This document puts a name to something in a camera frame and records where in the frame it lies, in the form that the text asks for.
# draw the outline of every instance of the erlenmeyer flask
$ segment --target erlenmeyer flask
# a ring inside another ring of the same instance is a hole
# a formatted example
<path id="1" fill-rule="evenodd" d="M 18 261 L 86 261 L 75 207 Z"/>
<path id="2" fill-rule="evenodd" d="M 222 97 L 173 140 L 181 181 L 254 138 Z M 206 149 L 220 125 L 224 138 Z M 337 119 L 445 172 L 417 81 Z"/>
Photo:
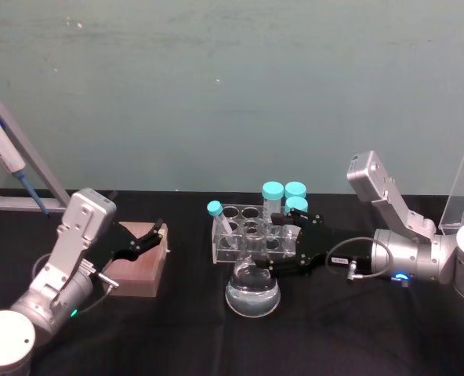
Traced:
<path id="1" fill-rule="evenodd" d="M 225 299 L 238 315 L 262 317 L 274 311 L 281 300 L 277 280 L 267 269 L 258 268 L 253 255 L 266 256 L 266 227 L 261 220 L 244 223 L 242 249 L 225 288 Z"/>

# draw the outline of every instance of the blue status light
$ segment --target blue status light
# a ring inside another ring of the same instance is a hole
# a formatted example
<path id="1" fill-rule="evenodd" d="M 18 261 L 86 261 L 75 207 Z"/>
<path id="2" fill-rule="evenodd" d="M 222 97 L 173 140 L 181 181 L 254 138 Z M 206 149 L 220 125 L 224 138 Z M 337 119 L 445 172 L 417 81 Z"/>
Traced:
<path id="1" fill-rule="evenodd" d="M 403 273 L 398 273 L 394 276 L 397 280 L 409 280 L 408 276 Z"/>

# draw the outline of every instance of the metal stand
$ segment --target metal stand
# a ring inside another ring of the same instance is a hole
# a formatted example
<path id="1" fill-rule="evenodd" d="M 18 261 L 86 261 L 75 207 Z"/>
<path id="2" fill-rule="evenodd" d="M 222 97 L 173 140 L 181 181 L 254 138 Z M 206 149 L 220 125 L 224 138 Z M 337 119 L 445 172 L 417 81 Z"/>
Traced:
<path id="1" fill-rule="evenodd" d="M 58 179 L 51 172 L 37 150 L 25 136 L 23 130 L 13 119 L 11 113 L 4 107 L 0 100 L 0 122 L 3 123 L 5 132 L 21 153 L 25 161 L 38 173 L 42 181 L 49 188 L 55 198 L 43 198 L 42 202 L 50 212 L 64 212 L 67 208 L 70 196 L 60 185 Z M 0 196 L 0 210 L 39 212 L 40 208 L 30 197 L 6 197 Z"/>

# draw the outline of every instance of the cable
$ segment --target cable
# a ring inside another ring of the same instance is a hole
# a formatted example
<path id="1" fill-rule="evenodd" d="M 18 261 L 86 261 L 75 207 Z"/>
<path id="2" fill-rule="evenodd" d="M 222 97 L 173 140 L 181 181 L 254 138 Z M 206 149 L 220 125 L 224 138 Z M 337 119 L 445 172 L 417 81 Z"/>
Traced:
<path id="1" fill-rule="evenodd" d="M 34 266 L 31 268 L 31 279 L 32 280 L 34 280 L 35 276 L 37 275 L 38 264 L 40 264 L 43 259 L 45 259 L 46 257 L 49 257 L 50 255 L 51 255 L 50 253 L 46 253 L 45 255 L 42 255 L 41 257 L 37 258 L 37 261 L 34 263 Z"/>
<path id="2" fill-rule="evenodd" d="M 80 309 L 78 311 L 78 313 L 87 313 L 88 311 L 90 311 L 91 309 L 93 309 L 94 307 L 96 307 L 97 305 L 99 305 L 103 300 L 105 300 L 105 298 L 110 295 L 110 293 L 112 292 L 112 290 L 114 290 L 114 286 L 110 285 L 108 286 L 108 289 L 107 289 L 107 292 L 105 292 L 105 294 L 99 298 L 98 300 L 96 300 L 93 304 L 91 304 L 90 306 L 84 308 L 84 309 Z"/>
<path id="3" fill-rule="evenodd" d="M 328 261 L 329 261 L 329 258 L 332 256 L 333 252 L 336 251 L 337 249 L 341 248 L 342 246 L 344 246 L 345 244 L 348 244 L 348 243 L 353 243 L 354 241 L 361 241 L 361 240 L 367 240 L 367 241 L 371 241 L 377 245 L 379 245 L 380 247 L 382 247 L 383 249 L 386 250 L 388 256 L 389 256 L 389 259 L 387 260 L 387 264 L 385 266 L 385 268 L 383 268 L 382 270 L 380 270 L 379 272 L 377 273 L 373 273 L 373 274 L 366 274 L 366 275 L 363 275 L 362 278 L 374 278 L 374 277 L 380 277 L 382 276 L 385 272 L 387 272 L 390 267 L 392 266 L 393 264 L 393 259 L 394 259 L 394 256 L 392 254 L 392 252 L 390 251 L 390 249 L 384 244 L 382 243 L 380 240 L 376 240 L 372 237 L 353 237 L 351 239 L 347 239 L 347 240 L 344 240 L 344 241 L 341 241 L 340 243 L 338 243 L 336 246 L 334 246 L 332 249 L 329 250 L 328 254 L 326 255 L 326 259 L 324 260 L 324 266 L 326 266 L 326 269 L 328 269 L 330 272 L 332 272 L 333 274 L 341 274 L 341 273 L 338 273 L 336 272 L 335 270 L 333 270 L 330 265 L 328 264 Z"/>

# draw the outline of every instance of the vial with blue cap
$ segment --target vial with blue cap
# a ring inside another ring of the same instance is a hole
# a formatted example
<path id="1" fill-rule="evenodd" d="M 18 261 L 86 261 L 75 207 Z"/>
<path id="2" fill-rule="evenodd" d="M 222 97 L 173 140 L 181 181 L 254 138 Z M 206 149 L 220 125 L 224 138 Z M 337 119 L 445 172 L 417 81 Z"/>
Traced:
<path id="1" fill-rule="evenodd" d="M 303 197 L 292 196 L 286 200 L 285 214 L 288 214 L 292 209 L 298 209 L 302 212 L 309 210 L 309 203 Z M 295 225 L 284 225 L 283 228 L 283 249 L 285 254 L 294 255 L 296 248 L 296 238 L 300 228 Z"/>
<path id="2" fill-rule="evenodd" d="M 267 223 L 270 235 L 279 235 L 279 226 L 272 226 L 272 213 L 281 212 L 281 201 L 285 195 L 285 187 L 279 182 L 267 182 L 263 184 L 263 220 Z"/>
<path id="3" fill-rule="evenodd" d="M 208 204 L 208 213 L 215 219 L 216 232 L 223 234 L 227 246 L 238 249 L 237 239 L 234 237 L 232 227 L 227 217 L 223 214 L 223 206 L 219 201 L 211 201 Z"/>
<path id="4" fill-rule="evenodd" d="M 285 197 L 289 199 L 290 197 L 302 197 L 305 198 L 307 195 L 307 188 L 305 184 L 301 182 L 289 182 L 285 187 Z"/>

